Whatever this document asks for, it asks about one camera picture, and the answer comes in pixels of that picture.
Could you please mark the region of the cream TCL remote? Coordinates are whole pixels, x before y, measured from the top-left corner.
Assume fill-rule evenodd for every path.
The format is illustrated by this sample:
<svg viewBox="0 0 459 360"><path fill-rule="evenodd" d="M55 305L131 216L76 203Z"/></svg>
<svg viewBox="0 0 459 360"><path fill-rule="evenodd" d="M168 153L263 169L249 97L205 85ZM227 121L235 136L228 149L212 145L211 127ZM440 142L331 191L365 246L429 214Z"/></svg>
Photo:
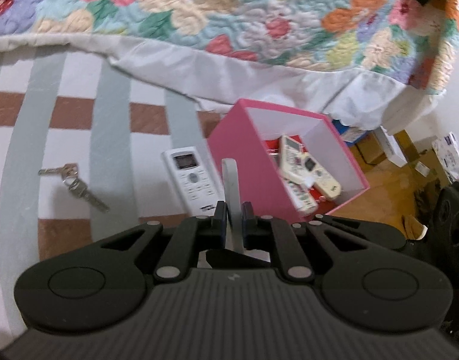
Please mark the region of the cream TCL remote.
<svg viewBox="0 0 459 360"><path fill-rule="evenodd" d="M310 153L304 155L304 169L312 177L318 191L327 200L334 201L342 192L341 184Z"/></svg>

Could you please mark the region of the cream horizontal Qunda remote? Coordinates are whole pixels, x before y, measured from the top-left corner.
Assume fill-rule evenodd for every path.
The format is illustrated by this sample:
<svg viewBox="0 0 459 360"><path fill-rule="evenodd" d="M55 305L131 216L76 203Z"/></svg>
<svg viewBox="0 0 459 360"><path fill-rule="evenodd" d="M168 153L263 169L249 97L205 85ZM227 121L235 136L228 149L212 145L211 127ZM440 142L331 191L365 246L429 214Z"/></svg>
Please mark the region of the cream horizontal Qunda remote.
<svg viewBox="0 0 459 360"><path fill-rule="evenodd" d="M296 211L302 216L308 216L317 211L318 203L313 195L310 194L310 189L315 183L311 175L303 178L303 183L301 184L297 184L284 176L281 176L281 178Z"/></svg>

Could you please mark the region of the keys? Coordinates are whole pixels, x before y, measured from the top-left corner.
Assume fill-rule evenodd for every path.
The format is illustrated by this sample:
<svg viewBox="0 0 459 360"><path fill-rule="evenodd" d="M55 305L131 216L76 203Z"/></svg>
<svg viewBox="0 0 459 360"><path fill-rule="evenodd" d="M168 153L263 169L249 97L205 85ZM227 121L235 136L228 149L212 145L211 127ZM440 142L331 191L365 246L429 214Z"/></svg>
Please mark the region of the keys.
<svg viewBox="0 0 459 360"><path fill-rule="evenodd" d="M43 168L38 171L39 176L60 176L64 186L73 195L73 197L83 200L100 212L107 213L110 211L101 199L94 195L87 185L79 177L79 166L77 163L66 163L64 166L54 168Z"/></svg>

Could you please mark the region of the small white fan remote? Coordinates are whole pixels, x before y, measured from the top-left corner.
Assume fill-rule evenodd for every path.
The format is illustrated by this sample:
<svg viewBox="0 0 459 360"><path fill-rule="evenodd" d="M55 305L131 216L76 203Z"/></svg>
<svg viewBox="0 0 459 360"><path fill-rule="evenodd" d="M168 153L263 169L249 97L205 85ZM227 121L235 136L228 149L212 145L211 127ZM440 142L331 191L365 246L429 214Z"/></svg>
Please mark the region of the small white fan remote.
<svg viewBox="0 0 459 360"><path fill-rule="evenodd" d="M225 202L228 206L229 247L234 252L243 254L242 203L239 191L239 173L236 160L233 158L223 158L221 161L221 169L225 191Z"/></svg>

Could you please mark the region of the floral quilted bedspread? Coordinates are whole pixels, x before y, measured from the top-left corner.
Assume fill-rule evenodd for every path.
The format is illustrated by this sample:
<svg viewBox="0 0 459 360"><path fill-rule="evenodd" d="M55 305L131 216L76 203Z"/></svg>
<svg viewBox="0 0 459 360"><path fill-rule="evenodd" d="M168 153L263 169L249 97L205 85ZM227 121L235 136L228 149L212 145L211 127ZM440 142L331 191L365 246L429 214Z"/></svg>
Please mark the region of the floral quilted bedspread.
<svg viewBox="0 0 459 360"><path fill-rule="evenodd" d="M459 0L0 0L0 37L123 35L250 62L363 68L443 92L459 47Z"/></svg>

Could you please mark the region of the cardboard boxes under bed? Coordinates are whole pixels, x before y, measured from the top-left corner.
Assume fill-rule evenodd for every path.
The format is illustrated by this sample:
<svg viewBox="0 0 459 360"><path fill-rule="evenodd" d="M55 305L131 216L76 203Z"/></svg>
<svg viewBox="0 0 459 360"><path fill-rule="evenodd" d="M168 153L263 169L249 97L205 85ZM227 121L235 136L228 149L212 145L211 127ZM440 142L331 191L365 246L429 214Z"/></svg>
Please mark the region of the cardboard boxes under bed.
<svg viewBox="0 0 459 360"><path fill-rule="evenodd" d="M388 224L418 240L430 229L438 196L450 180L432 148L419 151L405 131L395 134L395 142L403 166L387 158L375 133L349 146L369 189L333 215Z"/></svg>

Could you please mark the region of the white TCL remote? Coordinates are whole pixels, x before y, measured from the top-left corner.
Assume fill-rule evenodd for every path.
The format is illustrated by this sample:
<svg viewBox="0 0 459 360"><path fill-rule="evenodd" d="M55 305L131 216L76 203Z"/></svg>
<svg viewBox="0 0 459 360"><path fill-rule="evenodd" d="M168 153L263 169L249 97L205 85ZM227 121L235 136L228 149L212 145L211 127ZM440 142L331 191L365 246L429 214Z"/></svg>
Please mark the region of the white TCL remote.
<svg viewBox="0 0 459 360"><path fill-rule="evenodd" d="M190 216L213 216L223 199L194 146L166 150L163 161Z"/></svg>

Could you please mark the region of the striped checkered floor mat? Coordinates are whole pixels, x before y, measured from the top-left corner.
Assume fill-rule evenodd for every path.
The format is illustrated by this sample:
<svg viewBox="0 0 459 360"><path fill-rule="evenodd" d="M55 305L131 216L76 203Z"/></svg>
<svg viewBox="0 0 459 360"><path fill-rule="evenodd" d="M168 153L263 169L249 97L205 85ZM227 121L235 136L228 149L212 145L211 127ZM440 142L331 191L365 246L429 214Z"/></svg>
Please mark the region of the striped checkered floor mat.
<svg viewBox="0 0 459 360"><path fill-rule="evenodd" d="M13 287L27 267L140 222L185 217L162 153L195 146L207 157L220 118L98 55L0 54L0 348L25 329ZM38 174L69 163L110 211L73 197L60 176Z"/></svg>

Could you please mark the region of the pink cardboard box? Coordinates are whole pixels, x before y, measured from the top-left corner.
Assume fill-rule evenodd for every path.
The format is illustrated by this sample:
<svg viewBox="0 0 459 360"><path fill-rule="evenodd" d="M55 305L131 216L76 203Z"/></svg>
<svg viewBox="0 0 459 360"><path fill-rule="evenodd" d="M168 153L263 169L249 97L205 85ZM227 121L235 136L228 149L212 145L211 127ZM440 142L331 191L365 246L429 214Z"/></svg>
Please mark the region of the pink cardboard box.
<svg viewBox="0 0 459 360"><path fill-rule="evenodd" d="M340 208L369 189L369 182L330 119L322 114L249 99L240 99L208 138L218 171L232 158L238 167L240 199L250 202L256 215L272 215L289 223L301 222L269 157L266 141L281 135L298 136L309 153L341 184Z"/></svg>

